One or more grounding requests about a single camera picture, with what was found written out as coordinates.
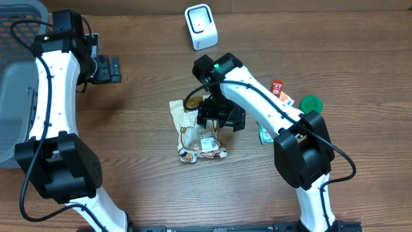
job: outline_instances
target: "red object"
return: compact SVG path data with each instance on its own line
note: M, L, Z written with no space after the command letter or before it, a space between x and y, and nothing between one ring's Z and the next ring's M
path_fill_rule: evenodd
M283 88L283 84L284 84L283 81L278 81L278 80L274 80L274 81L273 81L272 93L273 93L277 98L279 98L280 95L281 95L281 91L282 91L282 88Z

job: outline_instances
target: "wooden table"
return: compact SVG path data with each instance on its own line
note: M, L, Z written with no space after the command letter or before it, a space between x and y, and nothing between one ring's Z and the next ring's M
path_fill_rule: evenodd
M217 46L194 52L182 15L88 17L101 53L119 56L121 84L77 95L80 137L98 154L104 187L138 225L207 226L299 220L295 190L274 167L258 126L223 128L226 159L183 164L169 101L199 82L192 64L203 54L232 52L263 85L285 81L299 102L316 95L334 144L358 169L330 186L333 212L365 231L412 227L412 13L329 12L216 15ZM336 156L332 178L350 172ZM0 171L0 231L74 231L74 211L31 223L19 213L21 170ZM28 188L26 209L39 217L60 208Z

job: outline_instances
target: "small white box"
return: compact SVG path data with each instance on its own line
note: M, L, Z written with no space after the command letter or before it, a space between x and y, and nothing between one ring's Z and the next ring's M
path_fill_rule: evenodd
M218 43L218 31L208 5L199 4L189 7L185 11L185 17L195 50L208 48Z

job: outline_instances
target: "green lid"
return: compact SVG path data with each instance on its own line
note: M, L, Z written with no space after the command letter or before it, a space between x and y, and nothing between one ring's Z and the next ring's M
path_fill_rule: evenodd
M309 95L301 100L298 108L303 111L303 113L310 113L312 110L321 113L323 110L323 103L318 97Z

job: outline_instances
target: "blue-gray basket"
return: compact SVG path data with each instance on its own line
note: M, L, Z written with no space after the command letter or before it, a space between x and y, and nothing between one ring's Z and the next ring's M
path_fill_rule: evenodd
M0 0L0 169L18 168L14 144L27 141L37 104L37 67L34 58L10 34L21 19L48 22L46 7L36 0ZM19 24L16 35L30 45L47 27Z

